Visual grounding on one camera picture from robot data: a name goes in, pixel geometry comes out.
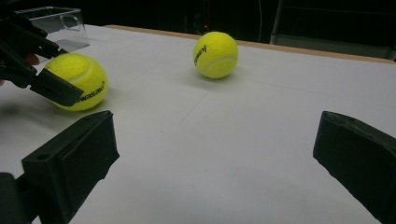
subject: robotic arm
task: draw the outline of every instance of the robotic arm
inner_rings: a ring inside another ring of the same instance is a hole
[[[17,179],[0,172],[0,223],[69,223],[120,156],[112,116],[79,119],[22,159]]]
[[[0,0],[0,79],[23,89],[30,86],[31,91],[59,105],[71,106],[82,90],[45,68],[37,75],[37,70],[24,60],[28,53],[48,59],[67,53],[49,41],[47,35],[26,18],[9,10],[5,1]]]

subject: cable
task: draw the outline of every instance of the cable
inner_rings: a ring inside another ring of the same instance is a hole
[[[279,2],[277,3],[277,10],[276,10],[273,31],[272,31],[271,37],[270,37],[271,45],[274,45],[276,43],[277,27],[279,26],[279,20],[280,20],[280,14],[282,12],[282,7],[283,7],[283,0],[279,0]]]
[[[260,27],[259,27],[259,39],[258,42],[260,43],[262,39],[262,0],[259,0],[259,11],[260,11]]]
[[[209,29],[209,0],[204,0],[204,28],[206,32]]]

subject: tennis ball logo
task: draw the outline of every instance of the tennis ball logo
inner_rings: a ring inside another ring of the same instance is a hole
[[[227,77],[236,67],[238,47],[235,40],[222,32],[207,33],[193,51],[194,64],[205,77]]]
[[[103,101],[108,89],[108,80],[105,70],[93,58],[78,54],[62,54],[45,67],[54,75],[70,82],[84,92],[72,106],[59,106],[70,111],[87,110]]]

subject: table surface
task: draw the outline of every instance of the table surface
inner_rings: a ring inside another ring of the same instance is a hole
[[[86,29],[77,52],[109,79],[99,106],[66,112],[0,88],[0,171],[15,176],[77,119],[114,113],[120,158],[71,223],[379,223],[312,152],[324,110],[396,136],[395,63],[241,44],[230,76],[210,80],[194,67],[194,38]]]

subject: white tabletop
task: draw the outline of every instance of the white tabletop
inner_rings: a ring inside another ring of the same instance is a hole
[[[91,44],[77,52],[109,78],[95,109],[0,88],[0,171],[16,177],[77,119],[114,113],[120,158],[71,223],[379,223],[312,152],[324,110],[396,136],[395,64],[239,46],[233,73],[209,80],[194,39],[86,29]]]

